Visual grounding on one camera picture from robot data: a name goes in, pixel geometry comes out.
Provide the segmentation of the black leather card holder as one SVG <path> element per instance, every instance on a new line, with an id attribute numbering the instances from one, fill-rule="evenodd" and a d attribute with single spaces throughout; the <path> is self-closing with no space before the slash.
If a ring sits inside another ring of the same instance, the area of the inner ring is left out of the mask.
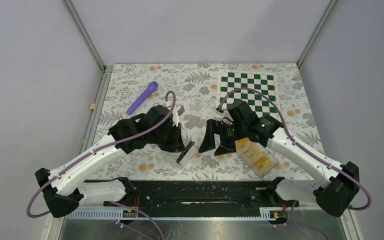
<path id="1" fill-rule="evenodd" d="M 186 166 L 196 152 L 195 142 L 190 141 L 185 147 L 185 151 L 177 158 L 176 163 L 180 166 Z"/>

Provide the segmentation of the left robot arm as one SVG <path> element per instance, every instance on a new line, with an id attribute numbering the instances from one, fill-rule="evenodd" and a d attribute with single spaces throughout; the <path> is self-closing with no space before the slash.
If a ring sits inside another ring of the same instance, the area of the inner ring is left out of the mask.
<path id="1" fill-rule="evenodd" d="M 88 181 L 98 169 L 146 145 L 157 145 L 168 153 L 184 155 L 182 140 L 183 105 L 157 105 L 148 112 L 121 119 L 109 128 L 95 145 L 68 163 L 49 170 L 40 168 L 35 178 L 40 186 L 48 213 L 65 217 L 80 206 L 119 201 L 128 206 L 135 200 L 135 189 L 126 177 L 97 182 Z"/>

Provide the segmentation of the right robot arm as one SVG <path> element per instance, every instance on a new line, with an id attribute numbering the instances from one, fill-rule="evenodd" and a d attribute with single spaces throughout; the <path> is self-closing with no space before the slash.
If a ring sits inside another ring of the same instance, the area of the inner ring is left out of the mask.
<path id="1" fill-rule="evenodd" d="M 342 164 L 310 148 L 298 138 L 287 136 L 284 125 L 267 115 L 259 117 L 246 103 L 239 100 L 227 108 L 232 123 L 209 119 L 199 153 L 214 150 L 215 156 L 235 153 L 236 142 L 251 142 L 277 152 L 309 174 L 315 186 L 293 183 L 281 178 L 267 191 L 267 201 L 273 206 L 285 200 L 317 204 L 334 217 L 340 217 L 359 192 L 360 169 L 353 162 Z"/>

